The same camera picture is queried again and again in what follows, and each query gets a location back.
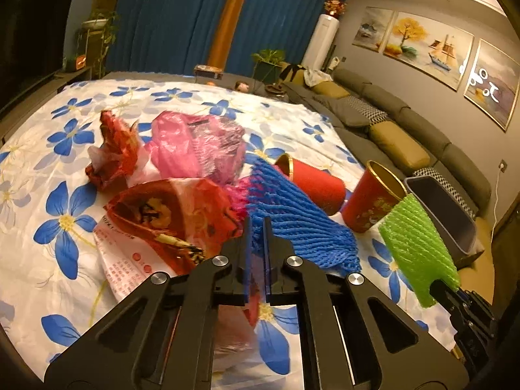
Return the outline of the blue foam fruit net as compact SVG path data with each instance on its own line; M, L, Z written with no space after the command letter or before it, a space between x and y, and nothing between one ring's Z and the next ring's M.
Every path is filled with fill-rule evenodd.
M257 156L249 174L246 204L252 252L264 251L264 220L272 232L292 243L294 253L343 276L361 271L353 232L333 221L274 165Z

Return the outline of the green foam fruit net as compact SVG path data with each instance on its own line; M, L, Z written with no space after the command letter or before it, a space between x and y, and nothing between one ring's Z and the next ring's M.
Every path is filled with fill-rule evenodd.
M383 218L379 232L422 307L436 304L430 294L434 281L441 280L453 291L459 288L460 278L449 250L414 195L406 195L394 206Z

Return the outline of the grey plastic trash bin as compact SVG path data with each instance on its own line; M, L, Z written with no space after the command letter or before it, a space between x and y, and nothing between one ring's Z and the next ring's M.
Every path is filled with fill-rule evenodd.
M432 177L409 177L405 186L427 211L457 270L469 267L477 256L473 252L476 226L466 211Z

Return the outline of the red printed plastic bag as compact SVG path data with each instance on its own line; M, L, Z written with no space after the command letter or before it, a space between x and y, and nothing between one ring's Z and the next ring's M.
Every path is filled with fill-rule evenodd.
M224 187L209 179L166 179L114 196L93 237L115 299L156 272L187 275L240 237L247 185L246 179Z

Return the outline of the floral blue white tablecloth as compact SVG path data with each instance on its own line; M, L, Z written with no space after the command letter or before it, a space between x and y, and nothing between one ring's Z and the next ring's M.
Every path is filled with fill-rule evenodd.
M100 145L101 111L151 137L163 111L211 114L244 131L246 159L289 153L353 190L363 169L338 136L339 122L303 104L236 93L188 80L98 80L65 87L1 149L1 326L40 385L50 362L115 306L111 283L149 275L142 253L105 268L96 247L109 200L85 175Z

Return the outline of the lying red paper cup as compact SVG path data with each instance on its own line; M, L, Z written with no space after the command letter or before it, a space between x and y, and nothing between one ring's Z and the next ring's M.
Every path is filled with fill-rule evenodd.
M346 196L344 181L284 153L275 165L327 215L336 214Z

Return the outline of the red crumpled plastic bag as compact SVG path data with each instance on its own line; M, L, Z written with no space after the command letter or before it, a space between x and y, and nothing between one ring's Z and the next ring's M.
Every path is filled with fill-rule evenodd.
M142 144L137 123L129 125L110 110L100 113L99 122L103 143L100 147L88 148L91 163L84 172L90 182L103 191L115 182L130 179L135 173Z

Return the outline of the mustard yellow cushion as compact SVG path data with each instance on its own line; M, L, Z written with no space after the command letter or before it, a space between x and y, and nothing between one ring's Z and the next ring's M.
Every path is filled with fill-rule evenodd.
M369 137L405 174L430 164L429 154L396 123L386 121L372 125Z

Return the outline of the pink plastic bag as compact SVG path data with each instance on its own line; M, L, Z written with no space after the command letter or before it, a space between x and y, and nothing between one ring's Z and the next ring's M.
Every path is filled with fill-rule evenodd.
M164 111L151 122L145 144L161 178L207 178L224 186L239 179L245 161L245 130L213 114Z

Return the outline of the grey sectional sofa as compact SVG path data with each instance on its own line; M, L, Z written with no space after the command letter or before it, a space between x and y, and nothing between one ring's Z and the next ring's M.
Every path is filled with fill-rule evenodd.
M280 81L290 102L328 117L361 163L374 160L401 180L421 176L435 180L473 220L475 241L457 252L456 265L463 288L492 300L491 226L484 218L491 186L484 174L436 126L367 78L337 68L331 80L311 86L304 72L297 64L282 65Z

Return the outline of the purple sky painting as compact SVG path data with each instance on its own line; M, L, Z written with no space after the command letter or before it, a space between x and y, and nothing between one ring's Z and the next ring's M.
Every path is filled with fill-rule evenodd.
M464 89L469 102L506 132L519 94L519 63L493 44L480 39Z

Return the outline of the sailboat tree painting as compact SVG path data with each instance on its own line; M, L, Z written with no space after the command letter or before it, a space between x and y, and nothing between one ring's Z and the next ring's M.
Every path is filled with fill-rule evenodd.
M385 41L384 55L410 65L452 90L465 73L474 36L437 20L397 12Z

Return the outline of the green potted plant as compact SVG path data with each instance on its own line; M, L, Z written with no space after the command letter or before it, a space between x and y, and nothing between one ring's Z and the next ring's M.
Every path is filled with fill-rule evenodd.
M251 55L254 63L252 78L265 85L277 83L282 71L281 63L285 61L286 51L283 49L261 49Z

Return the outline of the blue window curtain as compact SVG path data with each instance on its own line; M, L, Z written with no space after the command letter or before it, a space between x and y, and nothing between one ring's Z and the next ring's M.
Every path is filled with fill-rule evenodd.
M253 54L281 50L300 62L326 0L241 0L224 70L253 72ZM112 72L191 74L207 64L228 0L116 0L119 17L109 51Z

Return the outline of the wall power socket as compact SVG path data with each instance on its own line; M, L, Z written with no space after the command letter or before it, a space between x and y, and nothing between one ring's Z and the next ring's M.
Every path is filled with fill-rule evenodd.
M508 166L507 163L504 160L502 160L500 162L499 169L504 173L505 170L507 169L507 166Z

